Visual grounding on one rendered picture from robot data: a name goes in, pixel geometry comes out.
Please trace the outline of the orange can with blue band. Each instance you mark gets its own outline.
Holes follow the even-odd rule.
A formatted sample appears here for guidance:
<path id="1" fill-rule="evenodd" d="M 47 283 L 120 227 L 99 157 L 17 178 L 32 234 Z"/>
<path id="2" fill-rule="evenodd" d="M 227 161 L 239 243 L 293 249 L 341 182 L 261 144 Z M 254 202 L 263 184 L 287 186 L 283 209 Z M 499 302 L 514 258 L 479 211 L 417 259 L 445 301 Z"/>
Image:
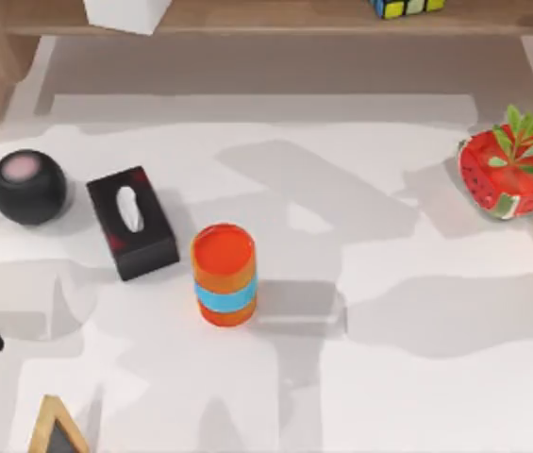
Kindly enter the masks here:
<path id="1" fill-rule="evenodd" d="M 203 318 L 214 326 L 248 321 L 258 301 L 256 247 L 242 227 L 205 227 L 191 245 L 194 290 Z"/>

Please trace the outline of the black tissue box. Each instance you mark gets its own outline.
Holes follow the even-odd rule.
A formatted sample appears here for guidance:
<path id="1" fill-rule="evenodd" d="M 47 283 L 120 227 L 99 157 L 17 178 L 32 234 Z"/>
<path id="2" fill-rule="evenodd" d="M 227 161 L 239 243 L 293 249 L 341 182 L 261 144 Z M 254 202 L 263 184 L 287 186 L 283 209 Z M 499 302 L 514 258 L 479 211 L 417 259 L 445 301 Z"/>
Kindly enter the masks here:
<path id="1" fill-rule="evenodd" d="M 175 234 L 141 166 L 97 178 L 86 187 L 121 280 L 179 262 Z"/>

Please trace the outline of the wooden shelf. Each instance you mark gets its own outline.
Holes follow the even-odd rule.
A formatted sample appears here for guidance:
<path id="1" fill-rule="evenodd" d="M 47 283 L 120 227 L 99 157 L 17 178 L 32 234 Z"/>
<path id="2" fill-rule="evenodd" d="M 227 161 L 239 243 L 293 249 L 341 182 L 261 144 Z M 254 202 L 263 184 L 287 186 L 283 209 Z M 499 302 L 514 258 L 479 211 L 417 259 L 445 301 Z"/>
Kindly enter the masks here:
<path id="1" fill-rule="evenodd" d="M 0 116 L 41 38 L 62 87 L 113 94 L 114 116 L 214 121 L 403 118 L 410 97 L 467 95 L 475 124 L 533 109 L 533 0 L 448 0 L 382 20 L 369 0 L 173 0 L 150 36 L 97 25 L 83 0 L 0 0 Z"/>

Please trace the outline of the black round speaker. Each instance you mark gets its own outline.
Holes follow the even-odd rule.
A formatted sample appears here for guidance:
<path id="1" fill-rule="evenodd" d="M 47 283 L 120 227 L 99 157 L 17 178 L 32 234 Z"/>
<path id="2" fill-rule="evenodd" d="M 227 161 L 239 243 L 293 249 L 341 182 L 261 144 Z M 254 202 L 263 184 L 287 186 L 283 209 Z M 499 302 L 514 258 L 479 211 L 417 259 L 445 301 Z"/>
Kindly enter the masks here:
<path id="1" fill-rule="evenodd" d="M 36 227 L 63 211 L 66 176 L 50 156 L 20 149 L 0 159 L 0 212 L 22 226 Z"/>

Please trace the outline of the white box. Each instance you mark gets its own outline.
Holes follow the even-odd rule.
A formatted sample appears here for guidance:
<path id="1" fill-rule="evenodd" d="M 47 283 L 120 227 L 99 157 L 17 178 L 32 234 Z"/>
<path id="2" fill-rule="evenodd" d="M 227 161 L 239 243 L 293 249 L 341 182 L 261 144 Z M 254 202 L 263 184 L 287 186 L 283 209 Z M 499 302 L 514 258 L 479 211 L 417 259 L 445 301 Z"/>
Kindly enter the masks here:
<path id="1" fill-rule="evenodd" d="M 173 0 L 83 0 L 91 25 L 151 36 Z"/>

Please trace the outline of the colourful puzzle cube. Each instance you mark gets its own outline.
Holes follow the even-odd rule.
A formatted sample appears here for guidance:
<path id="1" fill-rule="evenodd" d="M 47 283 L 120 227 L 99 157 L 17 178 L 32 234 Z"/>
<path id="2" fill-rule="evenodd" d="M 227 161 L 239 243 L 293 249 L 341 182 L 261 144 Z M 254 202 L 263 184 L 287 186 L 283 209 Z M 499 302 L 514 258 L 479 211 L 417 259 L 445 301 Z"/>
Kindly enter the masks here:
<path id="1" fill-rule="evenodd" d="M 395 19 L 443 9 L 446 0 L 369 0 L 380 19 Z"/>

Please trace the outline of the green plant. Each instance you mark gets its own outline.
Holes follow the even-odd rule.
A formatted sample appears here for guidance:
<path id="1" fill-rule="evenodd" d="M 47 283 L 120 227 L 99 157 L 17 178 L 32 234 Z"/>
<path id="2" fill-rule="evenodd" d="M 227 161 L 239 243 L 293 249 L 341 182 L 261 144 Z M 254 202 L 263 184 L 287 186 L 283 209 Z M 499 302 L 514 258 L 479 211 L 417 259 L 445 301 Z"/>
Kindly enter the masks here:
<path id="1" fill-rule="evenodd" d="M 524 163 L 524 159 L 533 157 L 533 114 L 522 114 L 515 106 L 509 105 L 506 115 L 509 133 L 500 126 L 491 130 L 503 156 L 490 157 L 488 165 L 492 168 L 517 167 L 533 176 L 533 163 Z"/>

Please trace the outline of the framed blackboard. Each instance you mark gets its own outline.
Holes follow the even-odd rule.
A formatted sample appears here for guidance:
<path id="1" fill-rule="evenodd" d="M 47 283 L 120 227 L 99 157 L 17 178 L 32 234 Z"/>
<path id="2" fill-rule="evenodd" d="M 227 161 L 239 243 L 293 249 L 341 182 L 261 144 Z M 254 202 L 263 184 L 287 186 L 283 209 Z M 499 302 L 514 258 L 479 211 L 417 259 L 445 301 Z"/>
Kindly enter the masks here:
<path id="1" fill-rule="evenodd" d="M 90 453 L 86 439 L 59 397 L 43 397 L 27 453 Z"/>

